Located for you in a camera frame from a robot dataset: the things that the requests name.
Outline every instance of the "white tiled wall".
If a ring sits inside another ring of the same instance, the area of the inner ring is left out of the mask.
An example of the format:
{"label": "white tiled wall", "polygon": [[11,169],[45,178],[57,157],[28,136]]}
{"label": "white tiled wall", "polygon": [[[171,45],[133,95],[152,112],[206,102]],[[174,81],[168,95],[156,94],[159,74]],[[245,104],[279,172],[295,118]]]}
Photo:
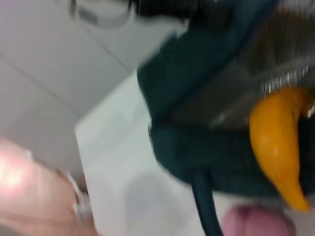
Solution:
{"label": "white tiled wall", "polygon": [[[86,6],[109,15],[126,7],[111,0]],[[67,0],[0,0],[0,135],[49,165],[82,173],[77,120],[178,25],[130,20],[102,30],[71,19]]]}

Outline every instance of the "dark teal fabric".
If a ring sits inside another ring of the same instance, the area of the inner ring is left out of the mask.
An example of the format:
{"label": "dark teal fabric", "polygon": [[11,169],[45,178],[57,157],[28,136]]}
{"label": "dark teal fabric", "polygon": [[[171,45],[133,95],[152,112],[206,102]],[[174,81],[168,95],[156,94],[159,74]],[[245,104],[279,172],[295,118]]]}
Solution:
{"label": "dark teal fabric", "polygon": [[[168,122],[172,112],[233,59],[277,0],[220,0],[234,9],[231,27],[213,31],[192,22],[188,32],[167,41],[138,69],[138,82],[152,118],[151,138],[157,161],[172,175],[191,184],[206,235],[222,236],[212,191],[247,197],[278,197],[253,156],[249,133],[208,130]],[[301,183],[314,190],[310,156],[315,120],[300,124]]]}

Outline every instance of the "yellow object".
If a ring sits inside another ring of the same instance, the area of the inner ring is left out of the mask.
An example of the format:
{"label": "yellow object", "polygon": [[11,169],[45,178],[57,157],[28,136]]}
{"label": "yellow object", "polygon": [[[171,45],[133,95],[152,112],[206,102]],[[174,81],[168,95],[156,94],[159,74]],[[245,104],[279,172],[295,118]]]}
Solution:
{"label": "yellow object", "polygon": [[260,168],[295,210],[311,206],[299,182],[298,120],[313,98],[301,88],[284,88],[262,99],[250,115],[252,148]]}

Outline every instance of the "pink ball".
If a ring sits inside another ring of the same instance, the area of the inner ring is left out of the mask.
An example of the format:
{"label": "pink ball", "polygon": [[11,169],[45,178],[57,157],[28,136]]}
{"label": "pink ball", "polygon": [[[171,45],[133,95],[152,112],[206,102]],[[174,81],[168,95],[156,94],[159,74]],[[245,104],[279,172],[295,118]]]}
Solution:
{"label": "pink ball", "polygon": [[224,218],[224,236],[296,236],[289,218],[258,206],[239,206]]}

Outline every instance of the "white countertop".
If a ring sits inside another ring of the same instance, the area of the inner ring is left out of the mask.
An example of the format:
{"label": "white countertop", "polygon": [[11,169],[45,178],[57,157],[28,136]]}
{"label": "white countertop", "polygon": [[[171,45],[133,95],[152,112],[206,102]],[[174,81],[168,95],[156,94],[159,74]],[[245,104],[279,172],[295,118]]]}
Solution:
{"label": "white countertop", "polygon": [[[191,188],[156,161],[136,73],[76,127],[96,229],[106,236],[203,236]],[[246,199],[215,194],[219,220]]]}

